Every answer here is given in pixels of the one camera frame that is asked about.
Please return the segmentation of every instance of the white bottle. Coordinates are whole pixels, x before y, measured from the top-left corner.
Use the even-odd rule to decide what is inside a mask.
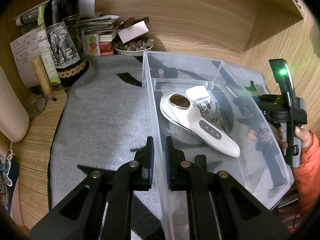
[[[0,67],[0,130],[9,140],[18,142],[26,135],[29,116]]]

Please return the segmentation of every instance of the stack of papers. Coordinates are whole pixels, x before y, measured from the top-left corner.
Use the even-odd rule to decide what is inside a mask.
[[[104,15],[97,18],[80,21],[84,35],[97,34],[99,41],[112,41],[118,33],[119,24],[116,22],[120,16]]]

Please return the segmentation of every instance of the hand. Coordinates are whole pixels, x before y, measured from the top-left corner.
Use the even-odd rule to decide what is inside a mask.
[[[279,141],[278,141],[279,147],[281,151],[284,152],[285,149],[288,147],[288,143],[284,140],[284,135],[285,135],[284,130],[282,128],[279,128],[277,130],[277,133],[279,136]],[[301,144],[302,149],[309,146],[312,137],[308,129],[296,127],[294,133],[302,141],[302,144]]]
[[[311,133],[309,132],[309,130],[296,127],[294,133],[302,141],[301,148],[302,149],[307,148],[312,140],[312,136],[311,136]]]

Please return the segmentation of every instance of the orange sleeve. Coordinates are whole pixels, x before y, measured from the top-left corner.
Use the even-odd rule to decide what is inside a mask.
[[[320,195],[320,147],[317,136],[311,133],[311,143],[301,150],[300,166],[293,168],[300,192],[300,216],[304,218]]]

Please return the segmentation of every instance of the paper note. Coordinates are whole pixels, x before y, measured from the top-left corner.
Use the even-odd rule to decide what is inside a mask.
[[[81,18],[96,18],[102,12],[96,12],[96,0],[79,0]]]
[[[16,62],[20,78],[26,88],[39,85],[39,81],[33,72],[30,60],[41,57],[36,30],[26,33],[10,43],[14,60]]]

